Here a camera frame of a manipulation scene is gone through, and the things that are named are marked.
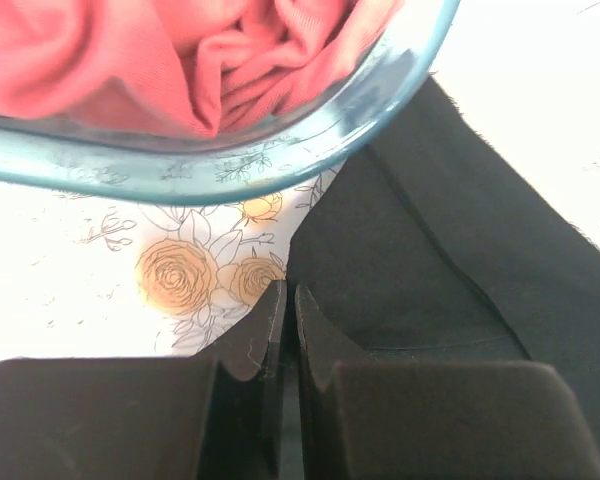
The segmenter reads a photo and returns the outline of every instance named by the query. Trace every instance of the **black cloth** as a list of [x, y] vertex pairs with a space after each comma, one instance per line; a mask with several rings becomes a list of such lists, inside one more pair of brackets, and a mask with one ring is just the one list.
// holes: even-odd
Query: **black cloth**
[[432, 79], [309, 213], [288, 279], [384, 360], [554, 365], [600, 446], [600, 252]]

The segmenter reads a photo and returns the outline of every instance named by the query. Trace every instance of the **rose print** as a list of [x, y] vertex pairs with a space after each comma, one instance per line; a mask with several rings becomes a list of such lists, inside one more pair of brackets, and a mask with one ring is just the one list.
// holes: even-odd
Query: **rose print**
[[190, 315], [209, 302], [218, 265], [199, 243], [162, 240], [138, 260], [136, 278], [146, 302], [171, 315]]
[[280, 265], [268, 258], [247, 258], [218, 271], [220, 285], [238, 301], [253, 307], [274, 280], [284, 278]]
[[247, 200], [240, 205], [242, 218], [246, 219], [245, 224], [250, 222], [258, 223], [263, 220], [273, 220], [282, 209], [282, 195], [273, 193], [260, 198]]

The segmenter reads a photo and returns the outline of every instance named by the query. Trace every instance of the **fabric fold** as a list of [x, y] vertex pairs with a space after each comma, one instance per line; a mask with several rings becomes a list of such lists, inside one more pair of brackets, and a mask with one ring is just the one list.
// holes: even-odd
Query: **fabric fold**
[[4, 0], [0, 116], [211, 138], [346, 78], [401, 0]]

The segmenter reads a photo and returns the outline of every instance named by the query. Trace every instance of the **glass bowl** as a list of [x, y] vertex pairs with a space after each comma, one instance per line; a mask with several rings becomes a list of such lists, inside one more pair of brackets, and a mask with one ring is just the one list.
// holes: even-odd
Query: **glass bowl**
[[0, 117], [0, 181], [170, 205], [235, 202], [343, 161], [411, 97], [460, 0], [407, 0], [356, 71], [311, 105], [213, 140]]

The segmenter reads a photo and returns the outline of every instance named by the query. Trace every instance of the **white tablecloth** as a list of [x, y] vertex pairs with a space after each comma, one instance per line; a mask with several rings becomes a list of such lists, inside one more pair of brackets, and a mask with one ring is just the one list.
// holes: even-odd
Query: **white tablecloth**
[[[600, 1], [463, 0], [432, 72], [600, 248]], [[284, 275], [335, 173], [205, 208], [0, 184], [0, 359], [197, 352]]]

